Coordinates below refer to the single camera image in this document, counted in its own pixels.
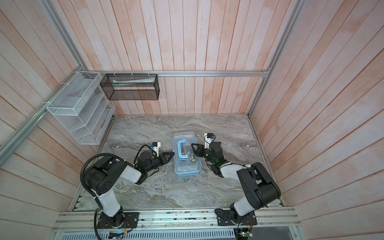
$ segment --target white wire basket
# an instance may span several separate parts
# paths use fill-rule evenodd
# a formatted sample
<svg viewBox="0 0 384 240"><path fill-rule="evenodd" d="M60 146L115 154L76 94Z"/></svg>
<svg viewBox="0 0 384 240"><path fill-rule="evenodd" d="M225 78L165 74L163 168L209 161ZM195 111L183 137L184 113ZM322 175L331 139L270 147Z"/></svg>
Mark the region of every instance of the white wire basket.
<svg viewBox="0 0 384 240"><path fill-rule="evenodd" d="M100 81L100 73L78 72L47 107L79 144L98 145L115 111L103 92L94 94Z"/></svg>
<svg viewBox="0 0 384 240"><path fill-rule="evenodd" d="M78 116L99 83L97 72L78 72L47 106L52 115Z"/></svg>

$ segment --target marble tabletop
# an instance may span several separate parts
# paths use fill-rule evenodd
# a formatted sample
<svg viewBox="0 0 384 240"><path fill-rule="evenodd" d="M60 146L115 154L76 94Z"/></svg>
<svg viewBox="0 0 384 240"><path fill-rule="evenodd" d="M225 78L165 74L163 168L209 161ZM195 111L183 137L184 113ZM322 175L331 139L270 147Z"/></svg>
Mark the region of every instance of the marble tabletop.
<svg viewBox="0 0 384 240"><path fill-rule="evenodd" d="M193 131L200 144L204 144L204 133L214 133L216 141L221 141L224 157L228 161L241 164L263 163L248 118L240 114L118 116L114 119L102 152L114 153L133 162L143 144L161 142L160 152L169 152L173 150L173 134L187 131ZM114 191L124 209L224 208L244 196L239 181L215 176L204 160L197 176L178 177L171 160L141 185L119 178ZM97 208L87 192L81 195L79 202L76 210Z"/></svg>

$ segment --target wooden wall panel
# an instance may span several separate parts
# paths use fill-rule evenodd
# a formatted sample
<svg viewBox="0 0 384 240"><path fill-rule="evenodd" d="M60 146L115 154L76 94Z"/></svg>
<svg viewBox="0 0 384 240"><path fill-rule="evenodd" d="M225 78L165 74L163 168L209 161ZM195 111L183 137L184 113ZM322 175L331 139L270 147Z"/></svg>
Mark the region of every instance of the wooden wall panel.
<svg viewBox="0 0 384 240"><path fill-rule="evenodd" d="M265 69L296 2L53 0L95 71ZM159 100L114 103L119 115L248 113L257 83L249 77L160 78Z"/></svg>
<svg viewBox="0 0 384 240"><path fill-rule="evenodd" d="M100 12L100 6L93 7ZM111 34L101 38L112 39ZM0 42L3 144L78 65L38 0L1 1ZM48 115L0 169L2 236L17 239L15 232L23 229L31 239L47 238L59 212L68 209L80 169L93 154L93 147L79 145Z"/></svg>
<svg viewBox="0 0 384 240"><path fill-rule="evenodd" d="M383 10L308 2L252 115L307 239L384 233Z"/></svg>

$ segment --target black wire basket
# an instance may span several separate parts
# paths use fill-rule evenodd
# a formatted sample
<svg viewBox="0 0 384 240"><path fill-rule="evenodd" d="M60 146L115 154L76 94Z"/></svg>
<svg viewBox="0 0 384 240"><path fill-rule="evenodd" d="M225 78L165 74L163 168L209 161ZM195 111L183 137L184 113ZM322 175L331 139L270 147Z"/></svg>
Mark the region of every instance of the black wire basket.
<svg viewBox="0 0 384 240"><path fill-rule="evenodd" d="M156 74L108 73L100 83L109 100L158 100Z"/></svg>

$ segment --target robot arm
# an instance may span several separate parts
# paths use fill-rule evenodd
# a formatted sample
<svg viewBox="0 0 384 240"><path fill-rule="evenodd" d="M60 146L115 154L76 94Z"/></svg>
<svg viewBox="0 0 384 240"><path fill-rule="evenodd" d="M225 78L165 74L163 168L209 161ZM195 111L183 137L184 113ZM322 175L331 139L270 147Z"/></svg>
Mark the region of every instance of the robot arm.
<svg viewBox="0 0 384 240"><path fill-rule="evenodd" d="M148 172L167 164L173 158L173 152L158 153L159 142L152 143L151 147L150 151L141 153L136 165L110 153L95 155L84 164L80 172L81 184L93 196L102 212L97 228L119 228L127 217L123 214L112 189L119 177L138 185L142 184L147 179ZM101 156L103 156L101 159L86 168L93 159ZM136 225L136 221L131 222L132 227Z"/></svg>
<svg viewBox="0 0 384 240"><path fill-rule="evenodd" d="M248 215L252 219L254 210L267 206L281 196L280 189L260 162L241 165L225 160L221 142L214 142L215 139L214 134L205 133L205 145L192 144L195 154L205 158L207 164L210 162L208 166L215 175L239 180L245 194L230 206L230 210L215 211L218 215L218 224L238 224Z"/></svg>

